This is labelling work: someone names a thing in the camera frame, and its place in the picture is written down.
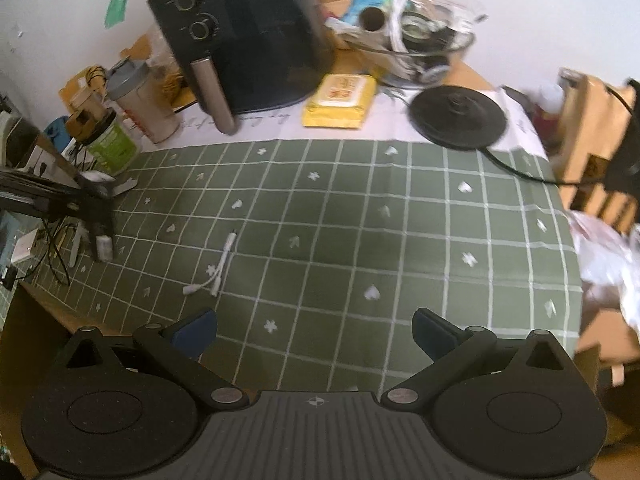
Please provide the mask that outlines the black round kettle base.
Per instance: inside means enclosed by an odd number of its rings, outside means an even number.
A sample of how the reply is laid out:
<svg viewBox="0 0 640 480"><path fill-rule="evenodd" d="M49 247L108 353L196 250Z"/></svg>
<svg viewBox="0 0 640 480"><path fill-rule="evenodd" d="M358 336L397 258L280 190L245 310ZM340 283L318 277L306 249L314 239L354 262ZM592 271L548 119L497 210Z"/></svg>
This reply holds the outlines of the black round kettle base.
<svg viewBox="0 0 640 480"><path fill-rule="evenodd" d="M408 105L408 118L424 139L462 152L489 148L508 128L506 114L494 100L459 86L421 91Z"/></svg>

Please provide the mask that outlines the white power adapter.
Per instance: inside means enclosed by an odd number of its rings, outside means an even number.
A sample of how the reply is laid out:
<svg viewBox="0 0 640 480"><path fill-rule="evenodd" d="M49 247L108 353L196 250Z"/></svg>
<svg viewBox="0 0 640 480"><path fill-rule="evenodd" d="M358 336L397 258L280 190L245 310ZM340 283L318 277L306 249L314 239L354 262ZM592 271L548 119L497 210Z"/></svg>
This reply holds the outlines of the white power adapter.
<svg viewBox="0 0 640 480"><path fill-rule="evenodd" d="M38 237L38 229L21 236L15 243L11 256L11 263L17 266L19 263L28 260L35 249L35 244Z"/></svg>

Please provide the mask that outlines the green paper tag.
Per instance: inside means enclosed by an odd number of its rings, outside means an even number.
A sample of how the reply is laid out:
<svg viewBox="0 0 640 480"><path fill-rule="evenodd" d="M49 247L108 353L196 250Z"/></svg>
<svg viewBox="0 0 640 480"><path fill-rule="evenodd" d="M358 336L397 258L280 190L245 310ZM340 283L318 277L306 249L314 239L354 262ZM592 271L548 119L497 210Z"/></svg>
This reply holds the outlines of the green paper tag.
<svg viewBox="0 0 640 480"><path fill-rule="evenodd" d="M128 0L110 0L104 18L105 29L111 29L125 21L127 1Z"/></svg>

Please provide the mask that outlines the white plastic bags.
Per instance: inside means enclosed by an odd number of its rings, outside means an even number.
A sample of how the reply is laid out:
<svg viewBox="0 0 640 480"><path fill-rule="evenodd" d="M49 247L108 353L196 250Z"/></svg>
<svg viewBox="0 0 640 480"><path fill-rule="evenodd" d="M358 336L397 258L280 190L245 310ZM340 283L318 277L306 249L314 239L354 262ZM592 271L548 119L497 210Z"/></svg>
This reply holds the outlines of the white plastic bags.
<svg viewBox="0 0 640 480"><path fill-rule="evenodd" d="M628 235L583 212L568 213L586 309L620 311L639 330L639 225Z"/></svg>

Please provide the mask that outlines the green label jar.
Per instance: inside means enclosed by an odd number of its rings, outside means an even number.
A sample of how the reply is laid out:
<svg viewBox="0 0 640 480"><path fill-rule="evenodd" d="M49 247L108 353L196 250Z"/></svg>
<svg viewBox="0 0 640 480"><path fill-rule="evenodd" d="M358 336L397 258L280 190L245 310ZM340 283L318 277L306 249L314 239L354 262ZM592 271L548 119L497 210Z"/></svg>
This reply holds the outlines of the green label jar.
<svg viewBox="0 0 640 480"><path fill-rule="evenodd" d="M125 171L141 150L112 108L108 108L100 119L80 110L67 118L65 128L111 176Z"/></svg>

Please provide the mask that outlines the black air fryer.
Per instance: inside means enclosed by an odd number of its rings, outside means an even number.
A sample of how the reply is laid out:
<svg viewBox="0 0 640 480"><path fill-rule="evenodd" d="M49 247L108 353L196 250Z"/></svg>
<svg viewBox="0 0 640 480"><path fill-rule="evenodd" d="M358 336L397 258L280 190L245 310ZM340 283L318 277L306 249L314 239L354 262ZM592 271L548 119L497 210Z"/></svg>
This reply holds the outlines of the black air fryer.
<svg viewBox="0 0 640 480"><path fill-rule="evenodd" d="M303 101L334 52L318 0L148 0L201 110L235 133L239 114Z"/></svg>

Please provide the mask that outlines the open cardboard box on floor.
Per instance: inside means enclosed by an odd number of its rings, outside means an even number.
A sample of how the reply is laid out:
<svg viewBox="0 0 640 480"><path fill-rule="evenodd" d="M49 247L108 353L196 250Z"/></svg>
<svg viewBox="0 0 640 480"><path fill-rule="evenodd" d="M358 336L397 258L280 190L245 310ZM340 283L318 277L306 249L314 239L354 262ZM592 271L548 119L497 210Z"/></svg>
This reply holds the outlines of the open cardboard box on floor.
<svg viewBox="0 0 640 480"><path fill-rule="evenodd" d="M639 339L619 310L588 311L574 362L605 411L605 446L639 441Z"/></svg>

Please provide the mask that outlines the glass bowl with clutter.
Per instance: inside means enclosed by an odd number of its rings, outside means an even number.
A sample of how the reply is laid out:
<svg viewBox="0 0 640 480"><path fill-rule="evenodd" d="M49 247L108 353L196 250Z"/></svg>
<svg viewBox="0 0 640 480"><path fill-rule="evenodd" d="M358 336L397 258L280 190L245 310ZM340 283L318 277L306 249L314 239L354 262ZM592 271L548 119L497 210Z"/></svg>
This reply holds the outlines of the glass bowl with clutter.
<svg viewBox="0 0 640 480"><path fill-rule="evenodd" d="M330 27L386 86L441 84L475 42L480 0L352 0Z"/></svg>

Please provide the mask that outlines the yellow wet wipes pack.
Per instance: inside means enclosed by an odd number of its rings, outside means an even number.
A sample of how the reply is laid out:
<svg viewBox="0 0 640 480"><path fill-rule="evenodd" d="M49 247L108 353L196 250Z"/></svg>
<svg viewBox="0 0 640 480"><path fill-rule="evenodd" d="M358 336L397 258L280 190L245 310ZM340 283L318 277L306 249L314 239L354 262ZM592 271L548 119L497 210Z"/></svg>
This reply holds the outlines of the yellow wet wipes pack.
<svg viewBox="0 0 640 480"><path fill-rule="evenodd" d="M327 74L303 108L306 128L360 129L376 93L369 75Z"/></svg>

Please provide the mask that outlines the black cloth on chair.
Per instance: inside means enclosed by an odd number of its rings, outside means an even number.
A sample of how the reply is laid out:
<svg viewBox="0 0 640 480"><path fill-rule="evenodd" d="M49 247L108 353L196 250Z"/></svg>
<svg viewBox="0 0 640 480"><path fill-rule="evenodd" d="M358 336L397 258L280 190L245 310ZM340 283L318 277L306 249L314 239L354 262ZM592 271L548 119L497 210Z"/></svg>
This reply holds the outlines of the black cloth on chair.
<svg viewBox="0 0 640 480"><path fill-rule="evenodd" d="M604 187L608 192L620 192L632 196L640 195L639 135L629 126L620 147L608 163L604 176Z"/></svg>

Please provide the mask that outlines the grey lid shaker bottle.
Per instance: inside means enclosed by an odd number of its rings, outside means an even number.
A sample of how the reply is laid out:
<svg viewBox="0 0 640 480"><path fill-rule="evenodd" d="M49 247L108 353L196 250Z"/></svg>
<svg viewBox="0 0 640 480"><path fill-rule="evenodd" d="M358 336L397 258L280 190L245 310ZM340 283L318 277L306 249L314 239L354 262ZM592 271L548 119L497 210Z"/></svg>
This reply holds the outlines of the grey lid shaker bottle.
<svg viewBox="0 0 640 480"><path fill-rule="evenodd" d="M166 141L178 131L179 119L145 62L122 58L107 71L105 88L108 98L154 144Z"/></svg>

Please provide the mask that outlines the wooden chair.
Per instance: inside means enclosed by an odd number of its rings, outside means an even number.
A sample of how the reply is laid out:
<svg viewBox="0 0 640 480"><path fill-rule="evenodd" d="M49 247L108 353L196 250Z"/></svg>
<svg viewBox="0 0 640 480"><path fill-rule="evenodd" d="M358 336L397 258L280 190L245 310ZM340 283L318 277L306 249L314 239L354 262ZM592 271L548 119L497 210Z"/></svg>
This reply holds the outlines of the wooden chair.
<svg viewBox="0 0 640 480"><path fill-rule="evenodd" d="M639 200L608 192L604 176L628 127L639 134L639 84L628 80L610 87L595 76L582 75L566 88L558 133L559 153L551 157L561 203L602 220L620 234L639 222Z"/></svg>

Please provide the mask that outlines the white tripod phone stand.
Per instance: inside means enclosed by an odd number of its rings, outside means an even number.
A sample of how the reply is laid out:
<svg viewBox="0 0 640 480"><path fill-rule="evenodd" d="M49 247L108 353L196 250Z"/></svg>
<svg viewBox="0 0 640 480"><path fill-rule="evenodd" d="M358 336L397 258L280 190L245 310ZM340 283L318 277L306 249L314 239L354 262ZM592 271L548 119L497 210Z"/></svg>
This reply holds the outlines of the white tripod phone stand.
<svg viewBox="0 0 640 480"><path fill-rule="evenodd" d="M133 190L138 180L127 178L120 183L102 171L81 171L76 177L78 206L73 217L78 220L72 249L70 250L71 269L76 266L80 248L86 242L94 261L110 262L115 252L114 201Z"/></svg>

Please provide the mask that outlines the green grid tablecloth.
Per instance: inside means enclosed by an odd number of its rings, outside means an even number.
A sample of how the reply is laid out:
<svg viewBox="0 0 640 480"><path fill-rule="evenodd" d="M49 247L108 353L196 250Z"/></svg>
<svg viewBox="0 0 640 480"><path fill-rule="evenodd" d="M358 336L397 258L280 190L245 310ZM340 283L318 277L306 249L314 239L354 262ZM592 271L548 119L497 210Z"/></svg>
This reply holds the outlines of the green grid tablecloth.
<svg viewBox="0 0 640 480"><path fill-rule="evenodd" d="M203 356L250 389L380 392L427 364L411 319L574 350L580 279L547 163L400 141L271 140L143 154L118 199L116 256L73 228L35 282L119 333L209 308Z"/></svg>

